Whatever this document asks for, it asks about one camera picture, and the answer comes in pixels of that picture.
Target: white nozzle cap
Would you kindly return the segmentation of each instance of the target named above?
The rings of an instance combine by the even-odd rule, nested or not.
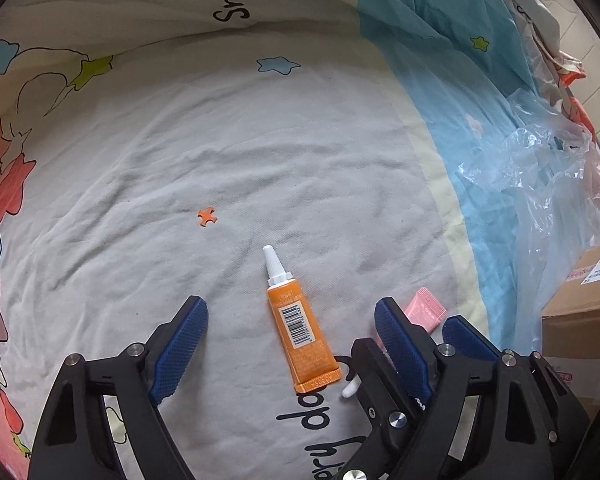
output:
[[[280,263],[280,259],[276,251],[273,250],[273,247],[265,245],[262,250],[264,251],[264,262],[267,264],[267,272],[269,273],[269,279],[267,280],[269,286],[278,285],[293,277],[291,272],[285,272],[285,268]]]

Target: pink packet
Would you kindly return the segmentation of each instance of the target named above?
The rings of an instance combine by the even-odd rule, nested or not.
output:
[[[402,311],[409,321],[424,327],[429,333],[433,332],[446,316],[446,308],[426,286],[416,292],[411,302]]]

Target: barcode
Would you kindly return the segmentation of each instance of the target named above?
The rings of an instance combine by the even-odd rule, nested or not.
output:
[[[309,326],[302,303],[297,303],[280,308],[280,316],[286,326],[286,332],[291,338],[291,344],[294,348],[308,345],[315,341],[314,333]]]

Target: orange puzzle piece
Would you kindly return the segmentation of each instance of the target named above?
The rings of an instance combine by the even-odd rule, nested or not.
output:
[[[217,216],[213,216],[211,213],[215,211],[211,206],[208,206],[206,209],[201,209],[198,211],[198,216],[200,217],[200,225],[202,227],[206,227],[208,222],[215,222],[218,220]]]

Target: blue gripper pad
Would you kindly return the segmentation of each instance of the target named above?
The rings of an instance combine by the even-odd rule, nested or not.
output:
[[[376,303],[374,320],[402,386],[409,396],[426,406],[438,378],[435,342],[423,327],[410,323],[394,298],[382,298]]]
[[[452,316],[445,321],[442,338],[472,359],[497,361],[500,358],[498,349],[462,316]]]
[[[173,395],[208,324],[204,300],[190,296],[169,323],[160,325],[147,341],[144,375],[149,398],[157,406]]]

